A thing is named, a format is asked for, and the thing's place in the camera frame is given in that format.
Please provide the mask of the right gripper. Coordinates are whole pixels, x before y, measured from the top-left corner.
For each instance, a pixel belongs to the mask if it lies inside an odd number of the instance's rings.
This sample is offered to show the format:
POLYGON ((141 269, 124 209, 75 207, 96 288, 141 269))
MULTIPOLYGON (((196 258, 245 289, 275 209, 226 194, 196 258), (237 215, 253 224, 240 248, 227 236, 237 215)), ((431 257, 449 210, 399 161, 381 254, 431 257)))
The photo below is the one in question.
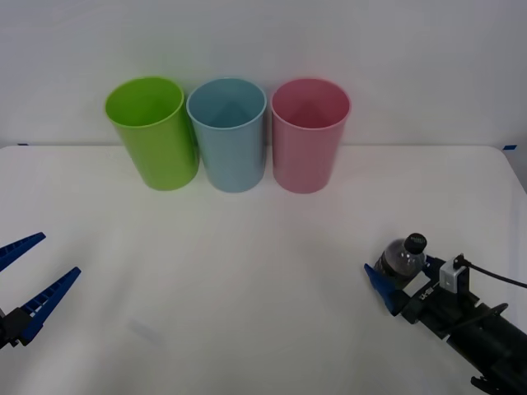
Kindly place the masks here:
MULTIPOLYGON (((445 260, 426 255, 422 272, 439 274, 444 264, 445 260)), ((485 342, 488 339, 481 321, 489 308, 478 307, 480 298, 468 286, 453 294, 438 284, 427 285, 409 295, 367 263, 364 269, 392 316, 401 313, 409 323, 422 323, 440 339, 448 337, 449 342, 485 342)))

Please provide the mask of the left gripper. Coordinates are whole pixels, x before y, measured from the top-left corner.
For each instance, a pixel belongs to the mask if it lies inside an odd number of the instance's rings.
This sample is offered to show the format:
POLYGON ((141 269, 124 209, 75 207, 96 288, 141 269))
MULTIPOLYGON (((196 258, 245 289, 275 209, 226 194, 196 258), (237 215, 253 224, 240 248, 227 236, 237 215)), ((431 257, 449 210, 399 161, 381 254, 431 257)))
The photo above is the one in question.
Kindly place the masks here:
MULTIPOLYGON (((5 270, 45 238, 45 234, 39 232, 2 246, 0 248, 0 271, 5 270)), ((16 346, 17 344, 27 346, 32 342, 43 328, 46 319, 58 306, 81 273, 79 267, 74 267, 21 307, 15 308, 9 314, 1 311, 0 348, 2 349, 7 345, 16 346)))

